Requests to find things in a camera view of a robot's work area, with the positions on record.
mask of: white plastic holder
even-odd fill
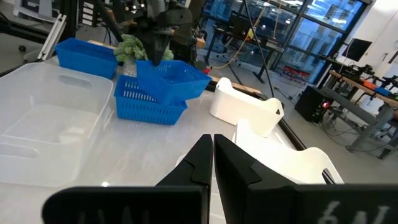
[[[239,119],[246,118],[254,132],[262,137],[267,137],[284,116],[282,103],[278,99],[255,99],[235,90],[227,78],[221,78],[216,86],[210,113],[233,125],[237,125]]]
[[[240,119],[234,142],[259,162],[296,184],[326,184],[322,172],[331,175],[336,184],[343,184],[328,155],[317,147],[296,151],[277,141],[256,135],[247,119]]]

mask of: stacked baskets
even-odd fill
[[[137,78],[120,75],[114,96],[118,117],[173,125],[211,80],[181,61],[136,61]]]

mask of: computer monitor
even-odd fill
[[[365,54],[371,44],[372,42],[370,41],[354,38],[352,40],[352,43],[348,45],[349,47],[347,47],[343,52],[343,56],[358,62],[359,60],[361,60],[361,57]]]

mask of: desk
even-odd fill
[[[213,35],[213,38],[211,39],[210,46],[209,46],[209,49],[207,50],[207,54],[206,54],[206,57],[205,57],[205,62],[206,62],[207,65],[209,65],[210,53],[211,53],[211,50],[213,49],[214,42],[215,42],[215,40],[216,40],[217,35],[223,34],[223,35],[228,35],[228,36],[230,36],[230,37],[232,37],[232,38],[236,38],[236,39],[239,39],[239,40],[243,40],[243,38],[238,37],[238,36],[234,35],[234,34],[231,33],[231,32],[225,31],[225,30],[223,30],[223,29],[221,29],[221,28],[218,28],[218,27],[216,27],[216,26],[213,26],[213,27],[214,27],[214,30],[215,30],[215,31],[214,31],[214,35]],[[256,42],[255,40],[252,40],[252,39],[249,40],[249,41],[246,41],[246,43],[254,44],[254,45],[257,46],[257,42]],[[271,59],[272,54],[273,54],[275,51],[277,51],[277,52],[279,52],[279,53],[283,53],[283,52],[284,52],[284,49],[283,49],[283,48],[278,47],[278,46],[276,46],[275,44],[270,43],[270,42],[267,42],[265,45],[264,45],[264,44],[261,44],[261,42],[260,42],[260,45],[261,45],[261,47],[263,47],[263,48],[269,50],[269,53],[268,53],[268,55],[267,55],[267,57],[266,57],[266,64],[268,64],[269,60]],[[266,69],[266,65],[263,64],[262,67],[261,67],[261,69],[260,69],[260,72],[259,72],[258,74],[257,74],[256,72],[253,72],[253,74],[256,76],[256,78],[257,78],[258,80],[260,80],[261,83],[265,83],[265,81],[261,78],[262,73],[264,72],[265,69]]]
[[[373,90],[366,88],[365,86],[362,86],[359,83],[356,83],[347,77],[342,77],[339,73],[335,71],[330,71],[329,73],[331,77],[326,82],[325,86],[323,86],[322,92],[324,92],[327,96],[333,98],[342,107],[346,108],[348,111],[352,112],[357,117],[361,118],[363,121],[369,124],[365,130],[361,130],[358,127],[356,127],[350,120],[340,116],[340,114],[338,113],[335,113],[337,117],[342,119],[353,129],[355,129],[355,131],[360,133],[359,137],[354,141],[354,143],[352,143],[352,145],[348,147],[349,151],[357,151],[358,147],[362,143],[366,142],[366,139],[369,138],[372,133],[374,133],[379,128],[382,128],[382,126],[384,126],[391,119],[393,108],[398,108],[398,102],[393,99],[382,96],[380,94],[377,93],[375,94]],[[353,85],[356,88],[363,90],[370,95],[375,94],[374,97],[382,100],[385,106],[383,106],[379,114],[376,117],[374,117],[373,114],[370,114],[364,109],[360,108],[359,106],[356,106],[354,103],[350,102],[349,99],[341,96],[339,93],[331,89],[331,86],[333,85],[334,81],[339,78],[341,78],[342,81],[349,83],[350,85]]]
[[[45,63],[58,65],[58,60],[51,58]],[[236,127],[210,114],[213,95],[204,91],[201,97],[188,100],[188,109],[174,126],[117,119],[114,113],[73,182],[58,188],[0,183],[1,223],[42,223],[43,203],[66,187],[101,186],[103,182],[109,186],[153,186],[175,167],[178,158],[186,154],[202,134],[221,133],[232,139]],[[114,97],[109,100],[115,110]],[[279,126],[269,138],[294,148]],[[217,194],[217,185],[212,186],[212,193]],[[215,210],[222,212],[220,207],[212,207],[211,213],[217,213]],[[210,223],[222,222],[212,216]]]

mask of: black box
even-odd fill
[[[325,96],[320,90],[307,86],[294,109],[307,121],[319,123],[333,99]]]

